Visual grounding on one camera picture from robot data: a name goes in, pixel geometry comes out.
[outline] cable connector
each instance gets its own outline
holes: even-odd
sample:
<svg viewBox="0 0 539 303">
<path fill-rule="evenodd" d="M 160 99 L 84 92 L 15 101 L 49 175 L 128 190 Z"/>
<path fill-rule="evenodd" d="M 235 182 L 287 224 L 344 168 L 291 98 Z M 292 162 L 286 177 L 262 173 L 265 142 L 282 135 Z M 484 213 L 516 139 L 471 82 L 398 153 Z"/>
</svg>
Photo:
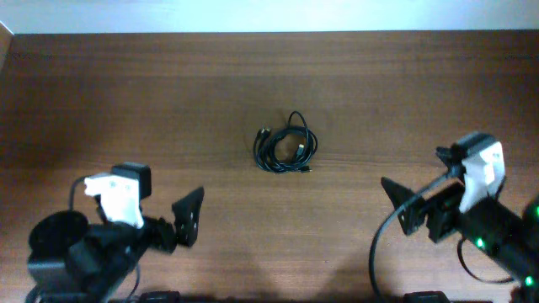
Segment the cable connector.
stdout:
<svg viewBox="0 0 539 303">
<path fill-rule="evenodd" d="M 299 157 L 303 154 L 303 150 L 305 150 L 305 146 L 303 144 L 300 144 L 298 147 L 297 147 L 297 151 L 296 151 L 296 157 Z"/>
<path fill-rule="evenodd" d="M 260 129 L 260 135 L 262 135 L 263 133 L 270 133 L 271 132 L 271 129 L 269 127 L 265 127 L 265 126 L 262 126 L 262 128 Z"/>
<path fill-rule="evenodd" d="M 312 172 L 312 169 L 311 169 L 311 167 L 309 167 L 307 165 L 307 166 L 304 166 L 304 167 L 300 167 L 298 172 L 300 172 L 300 173 L 310 173 L 310 172 Z"/>
</svg>

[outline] white bracket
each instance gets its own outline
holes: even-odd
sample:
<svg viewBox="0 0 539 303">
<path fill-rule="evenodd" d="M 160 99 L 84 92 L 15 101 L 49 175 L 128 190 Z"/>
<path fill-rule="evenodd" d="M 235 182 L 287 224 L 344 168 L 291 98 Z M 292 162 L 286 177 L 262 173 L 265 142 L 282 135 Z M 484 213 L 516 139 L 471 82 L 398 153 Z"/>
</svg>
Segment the white bracket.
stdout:
<svg viewBox="0 0 539 303">
<path fill-rule="evenodd" d="M 459 206 L 465 213 L 481 199 L 494 196 L 504 181 L 505 165 L 502 144 L 496 142 L 477 154 L 462 160 L 465 191 Z"/>
<path fill-rule="evenodd" d="M 144 226 L 137 180 L 99 173 L 85 178 L 84 183 L 86 195 L 101 196 L 101 207 L 108 221 L 123 222 L 139 229 Z"/>
</svg>

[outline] black plastic housing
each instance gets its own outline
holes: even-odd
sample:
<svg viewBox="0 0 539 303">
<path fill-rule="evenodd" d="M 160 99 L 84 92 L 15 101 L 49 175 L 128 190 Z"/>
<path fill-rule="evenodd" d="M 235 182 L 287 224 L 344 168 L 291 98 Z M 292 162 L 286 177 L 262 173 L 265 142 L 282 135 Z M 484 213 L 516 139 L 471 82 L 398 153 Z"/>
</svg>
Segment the black plastic housing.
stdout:
<svg viewBox="0 0 539 303">
<path fill-rule="evenodd" d="M 134 162 L 124 162 L 112 167 L 112 174 L 138 180 L 139 199 L 142 200 L 152 194 L 152 172 L 148 165 Z"/>
<path fill-rule="evenodd" d="M 199 234 L 200 207 L 203 199 L 204 188 L 200 187 L 172 205 L 179 245 L 192 247 L 195 244 Z"/>
<path fill-rule="evenodd" d="M 537 243 L 530 242 L 531 233 L 524 221 L 492 198 L 481 200 L 468 212 L 461 214 L 457 230 L 468 240 L 482 240 L 479 249 L 492 258 L 510 275 L 524 283 L 527 277 L 539 279 Z"/>
<path fill-rule="evenodd" d="M 382 178 L 381 183 L 395 210 L 415 196 L 412 189 L 408 189 L 390 178 Z M 423 225 L 424 218 L 427 215 L 423 210 L 424 206 L 425 200 L 421 197 L 414 202 L 412 207 L 409 207 L 400 214 L 398 221 L 401 224 L 404 235 L 410 236 Z"/>
<path fill-rule="evenodd" d="M 434 243 L 445 240 L 456 231 L 456 221 L 460 215 L 458 209 L 464 194 L 464 186 L 454 183 L 427 200 L 429 205 L 429 239 Z"/>
<path fill-rule="evenodd" d="M 451 154 L 458 162 L 461 162 L 462 159 L 477 154 L 495 142 L 496 138 L 492 135 L 474 132 L 468 136 L 464 136 L 453 144 L 451 146 Z"/>
<path fill-rule="evenodd" d="M 441 291 L 423 291 L 404 295 L 404 303 L 450 303 Z"/>
</svg>

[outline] wood grain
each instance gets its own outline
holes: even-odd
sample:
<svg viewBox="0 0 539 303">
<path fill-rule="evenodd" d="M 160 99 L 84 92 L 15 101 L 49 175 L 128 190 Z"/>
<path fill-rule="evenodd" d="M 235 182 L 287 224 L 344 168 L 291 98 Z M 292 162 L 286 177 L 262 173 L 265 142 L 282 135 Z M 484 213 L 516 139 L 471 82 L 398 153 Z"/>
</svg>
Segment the wood grain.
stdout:
<svg viewBox="0 0 539 303">
<path fill-rule="evenodd" d="M 2 71 L 3 63 L 8 55 L 8 49 L 12 38 L 13 34 L 0 23 L 0 72 Z"/>
<path fill-rule="evenodd" d="M 0 300 L 33 282 L 27 237 L 67 207 L 72 180 L 117 162 L 152 167 L 145 214 L 204 185 L 199 241 L 141 260 L 141 290 L 217 298 L 371 296 L 371 237 L 392 209 L 388 176 L 417 189 L 442 172 L 436 146 L 473 130 L 504 145 L 502 199 L 521 212 L 539 173 L 539 32 L 17 35 L 0 76 Z M 275 176 L 250 148 L 300 110 L 320 147 L 313 172 Z M 79 190 L 78 210 L 93 220 Z M 457 237 L 384 235 L 378 279 L 391 295 L 443 290 L 507 301 L 512 286 L 460 268 Z M 467 247 L 474 271 L 504 273 Z M 126 295 L 130 277 L 117 295 Z"/>
</svg>

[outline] wooden tabletop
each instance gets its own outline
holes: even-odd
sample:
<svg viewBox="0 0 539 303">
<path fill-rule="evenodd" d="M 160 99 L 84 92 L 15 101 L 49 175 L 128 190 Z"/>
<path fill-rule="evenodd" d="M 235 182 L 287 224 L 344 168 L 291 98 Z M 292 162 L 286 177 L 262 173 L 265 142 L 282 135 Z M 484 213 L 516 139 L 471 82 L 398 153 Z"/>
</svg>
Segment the wooden tabletop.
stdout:
<svg viewBox="0 0 539 303">
<path fill-rule="evenodd" d="M 435 148 L 474 130 L 503 144 L 502 202 L 520 214 L 537 194 L 537 31 L 16 35 L 10 50 L 0 76 L 1 302 L 34 285 L 32 227 L 66 209 L 75 178 L 118 162 L 151 166 L 145 215 L 173 221 L 173 202 L 206 192 L 198 242 L 147 252 L 139 293 L 370 297 L 369 246 L 392 210 L 380 177 L 418 189 L 443 172 Z M 263 172 L 256 132 L 283 127 L 295 109 L 319 139 L 312 172 Z M 82 188 L 75 204 L 98 221 Z M 514 285 L 462 270 L 458 235 L 435 245 L 427 234 L 388 229 L 376 259 L 384 292 L 509 299 Z M 471 245 L 464 254 L 478 274 L 506 275 Z M 133 283 L 132 274 L 117 296 Z"/>
</svg>

